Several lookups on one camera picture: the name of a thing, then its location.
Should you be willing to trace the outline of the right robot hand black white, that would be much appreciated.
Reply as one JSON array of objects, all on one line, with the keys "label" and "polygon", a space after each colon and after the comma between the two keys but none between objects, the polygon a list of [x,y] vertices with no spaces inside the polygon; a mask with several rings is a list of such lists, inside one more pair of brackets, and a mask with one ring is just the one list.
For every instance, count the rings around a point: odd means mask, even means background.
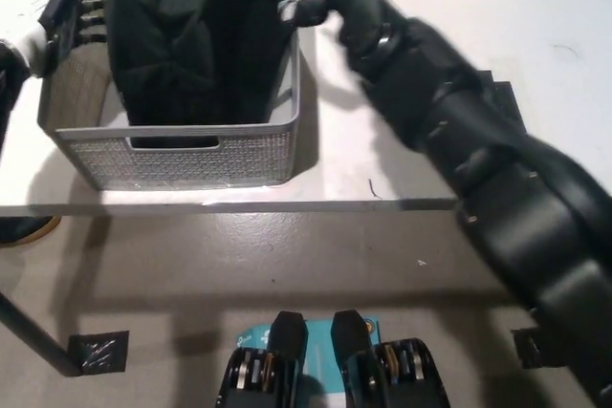
[{"label": "right robot hand black white", "polygon": [[342,18],[339,42],[351,57],[372,58],[397,46],[386,0],[284,0],[278,5],[281,23],[293,29],[321,25],[332,11]]}]

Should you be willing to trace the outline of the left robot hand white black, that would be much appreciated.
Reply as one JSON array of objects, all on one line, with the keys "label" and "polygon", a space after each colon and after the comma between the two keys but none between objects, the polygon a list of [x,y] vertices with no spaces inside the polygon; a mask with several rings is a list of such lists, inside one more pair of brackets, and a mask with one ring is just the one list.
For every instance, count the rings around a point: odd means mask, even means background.
[{"label": "left robot hand white black", "polygon": [[107,42],[106,32],[88,32],[105,25],[106,0],[49,0],[38,22],[45,32],[41,77],[51,75],[72,50]]}]

